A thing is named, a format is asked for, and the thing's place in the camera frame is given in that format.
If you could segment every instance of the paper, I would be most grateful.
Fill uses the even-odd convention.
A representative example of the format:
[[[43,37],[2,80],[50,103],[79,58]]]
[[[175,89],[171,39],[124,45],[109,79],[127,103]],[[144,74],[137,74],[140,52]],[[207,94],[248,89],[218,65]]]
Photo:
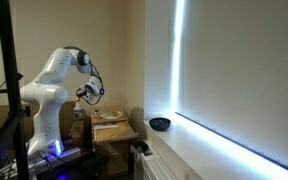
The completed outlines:
[[[108,129],[108,128],[117,128],[118,125],[116,122],[101,123],[94,125],[95,129]]]

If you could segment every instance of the blue light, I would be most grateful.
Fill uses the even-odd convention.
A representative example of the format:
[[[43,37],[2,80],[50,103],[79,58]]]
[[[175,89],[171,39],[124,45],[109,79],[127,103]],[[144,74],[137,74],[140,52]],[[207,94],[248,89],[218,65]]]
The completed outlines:
[[[60,177],[57,178],[58,180],[68,180],[70,177],[67,174],[62,174]]]
[[[55,141],[56,155],[60,156],[62,154],[60,142],[58,140]]]

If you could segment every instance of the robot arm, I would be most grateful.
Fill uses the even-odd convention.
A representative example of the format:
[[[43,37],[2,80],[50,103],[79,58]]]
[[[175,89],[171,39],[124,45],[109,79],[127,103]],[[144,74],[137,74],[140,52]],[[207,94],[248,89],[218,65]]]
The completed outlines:
[[[33,118],[35,131],[28,148],[30,159],[39,158],[41,152],[60,155],[64,150],[59,131],[59,111],[68,93],[57,84],[65,79],[71,65],[76,66],[79,72],[90,73],[91,76],[79,88],[79,97],[91,100],[94,96],[104,94],[102,80],[87,53],[74,47],[56,49],[41,73],[21,88],[23,101],[40,105]]]

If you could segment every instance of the white roller blind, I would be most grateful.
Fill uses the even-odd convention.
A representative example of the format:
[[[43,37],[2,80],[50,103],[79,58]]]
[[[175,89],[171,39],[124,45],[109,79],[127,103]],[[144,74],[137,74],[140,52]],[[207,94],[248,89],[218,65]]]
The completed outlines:
[[[170,49],[175,0],[145,1],[145,119],[170,109]]]
[[[177,111],[288,166],[288,1],[186,0]]]

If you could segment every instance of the wall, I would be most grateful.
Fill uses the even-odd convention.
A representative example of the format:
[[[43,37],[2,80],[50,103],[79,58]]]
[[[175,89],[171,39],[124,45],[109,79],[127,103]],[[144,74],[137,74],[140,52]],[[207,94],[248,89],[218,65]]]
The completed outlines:
[[[122,106],[128,112],[143,107],[140,49],[145,1],[138,2],[11,0],[18,71],[24,75],[20,86],[39,74],[56,48],[72,45],[89,53],[102,76],[106,94],[98,106]],[[0,49],[0,84],[4,79]],[[60,85],[68,89],[69,100],[74,100],[76,89],[87,80],[88,75],[71,68]],[[0,104],[8,104],[6,95],[0,95]],[[86,103],[83,107],[87,111],[95,108]]]

